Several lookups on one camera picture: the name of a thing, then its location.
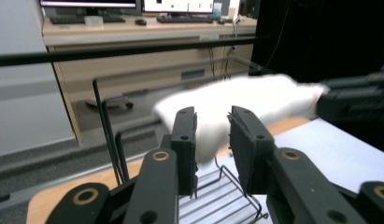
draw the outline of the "white wall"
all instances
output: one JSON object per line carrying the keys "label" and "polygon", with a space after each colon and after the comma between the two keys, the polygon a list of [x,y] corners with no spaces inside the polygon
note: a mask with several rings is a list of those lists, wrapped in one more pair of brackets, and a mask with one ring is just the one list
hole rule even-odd
{"label": "white wall", "polygon": [[[37,0],[0,0],[0,55],[45,52]],[[0,67],[0,156],[75,139],[49,63]]]}

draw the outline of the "desk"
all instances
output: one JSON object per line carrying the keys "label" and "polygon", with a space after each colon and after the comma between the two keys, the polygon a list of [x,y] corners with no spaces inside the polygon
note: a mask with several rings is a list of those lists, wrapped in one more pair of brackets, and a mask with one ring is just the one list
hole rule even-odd
{"label": "desk", "polygon": [[[155,18],[147,18],[146,26],[138,26],[134,24],[135,17],[124,17],[124,19],[126,19],[126,23],[106,23],[103,27],[91,28],[84,24],[53,25],[46,18],[42,30],[43,40],[48,51],[54,52],[218,39],[234,36],[235,33],[232,24],[220,25],[215,22],[212,24],[162,24],[158,23]],[[255,35],[256,24],[257,21],[254,19],[243,18],[237,25],[237,35]],[[249,60],[252,49],[253,47],[250,45],[238,46],[235,53]],[[214,58],[223,58],[227,55],[228,50],[229,48],[214,48]],[[128,74],[163,65],[192,63],[209,59],[209,57],[207,49],[188,49],[54,63],[53,67],[75,136],[78,142],[82,143],[75,103],[94,97],[92,80],[95,77]],[[211,76],[210,69],[202,68],[201,70],[204,71],[201,77]],[[169,74],[130,75],[122,82],[127,85],[109,83],[106,88],[103,88],[103,95],[174,84],[182,80],[181,73],[182,71]]]}
{"label": "desk", "polygon": [[[268,127],[268,130],[272,135],[276,135],[308,122],[309,120],[304,118],[284,119],[280,123]],[[218,156],[223,156],[229,152],[230,151],[228,149],[224,149],[218,154]],[[136,176],[138,174],[141,162],[142,161],[129,162],[128,170],[130,177]],[[41,192],[37,193],[37,195],[35,195],[34,198],[29,202],[27,223],[44,223],[49,216],[50,211],[52,211],[55,205],[69,190],[88,182],[104,183],[110,189],[113,189],[117,186],[116,179],[113,174],[113,169],[108,169],[94,175],[88,175],[75,181],[67,182],[50,189],[42,190]]]}

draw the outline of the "wooden table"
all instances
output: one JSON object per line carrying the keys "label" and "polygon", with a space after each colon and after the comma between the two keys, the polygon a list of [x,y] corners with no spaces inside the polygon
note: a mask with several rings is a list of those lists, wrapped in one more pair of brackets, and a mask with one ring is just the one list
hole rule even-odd
{"label": "wooden table", "polygon": [[[272,135],[283,133],[294,127],[300,126],[309,122],[305,118],[289,118],[284,119],[279,123],[270,125],[267,129]],[[220,150],[218,157],[228,154],[229,149]],[[142,160],[129,162],[127,164],[130,177],[134,177],[139,173],[139,168],[142,164]],[[29,202],[28,215],[26,223],[45,223],[50,212],[55,205],[63,198],[63,196],[72,188],[84,183],[99,182],[106,184],[110,189],[117,187],[116,178],[114,176],[113,169],[107,169],[103,172],[99,172],[93,175],[87,175],[77,180],[63,183],[59,186],[44,189],[37,193]]]}

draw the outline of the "monitor screen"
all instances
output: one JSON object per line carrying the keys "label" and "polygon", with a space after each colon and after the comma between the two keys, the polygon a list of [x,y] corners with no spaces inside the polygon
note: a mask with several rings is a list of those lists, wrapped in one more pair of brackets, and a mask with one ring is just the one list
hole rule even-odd
{"label": "monitor screen", "polygon": [[143,0],[142,11],[162,13],[210,14],[214,0]]}
{"label": "monitor screen", "polygon": [[40,0],[42,7],[136,7],[136,0]]}

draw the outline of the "table surface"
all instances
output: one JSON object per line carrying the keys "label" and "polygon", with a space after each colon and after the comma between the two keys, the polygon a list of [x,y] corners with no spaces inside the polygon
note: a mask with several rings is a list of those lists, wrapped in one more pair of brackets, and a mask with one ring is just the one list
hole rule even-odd
{"label": "table surface", "polygon": [[[274,125],[270,125],[267,129],[272,135],[276,135],[308,122],[309,119],[305,118],[288,118]],[[223,149],[219,151],[217,156],[221,157],[229,152],[229,149]],[[130,177],[134,177],[138,174],[141,164],[142,160],[132,161],[127,164]],[[93,175],[83,176],[77,180],[69,181],[49,189],[44,189],[38,192],[37,195],[35,195],[29,202],[26,223],[45,223],[52,209],[69,190],[89,182],[104,183],[110,189],[117,187],[113,169],[107,169],[105,171]]]}
{"label": "table surface", "polygon": [[54,25],[49,18],[43,24],[46,46],[133,42],[155,39],[186,38],[211,35],[255,35],[257,21],[242,18],[236,27],[232,23],[159,23],[155,18],[145,18],[146,26],[135,25],[136,17],[123,16],[126,22],[105,23],[101,27],[85,24]]}

